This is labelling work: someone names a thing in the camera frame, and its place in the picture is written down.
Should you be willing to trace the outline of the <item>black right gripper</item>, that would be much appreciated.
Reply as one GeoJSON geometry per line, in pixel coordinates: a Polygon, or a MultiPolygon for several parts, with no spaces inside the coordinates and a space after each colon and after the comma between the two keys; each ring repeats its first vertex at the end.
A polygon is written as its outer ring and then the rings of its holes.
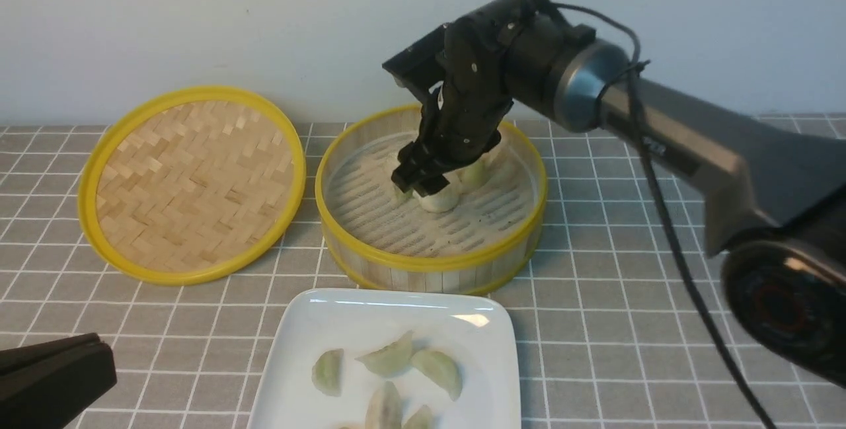
{"type": "Polygon", "coordinates": [[[498,143],[499,122],[512,105],[504,85],[510,16],[464,16],[415,42],[421,59],[442,68],[442,85],[424,108],[417,142],[399,149],[393,184],[421,197],[444,191],[452,168],[469,166],[498,143]]]}

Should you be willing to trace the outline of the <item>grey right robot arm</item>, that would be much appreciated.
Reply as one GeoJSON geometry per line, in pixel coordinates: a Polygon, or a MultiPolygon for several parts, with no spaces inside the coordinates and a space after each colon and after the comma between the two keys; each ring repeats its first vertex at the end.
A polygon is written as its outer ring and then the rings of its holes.
{"type": "Polygon", "coordinates": [[[792,133],[641,79],[622,47],[562,4],[495,0],[383,64],[422,104],[391,179],[433,195],[500,143],[520,102],[570,133],[604,129],[704,200],[705,251],[741,327],[844,386],[844,142],[792,133]]]}

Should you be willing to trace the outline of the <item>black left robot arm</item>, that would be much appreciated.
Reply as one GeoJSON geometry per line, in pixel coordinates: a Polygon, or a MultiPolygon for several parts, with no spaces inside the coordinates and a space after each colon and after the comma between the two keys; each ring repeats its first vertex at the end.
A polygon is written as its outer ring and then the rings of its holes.
{"type": "Polygon", "coordinates": [[[1,426],[63,428],[117,383],[114,352],[96,333],[1,352],[1,426]]]}

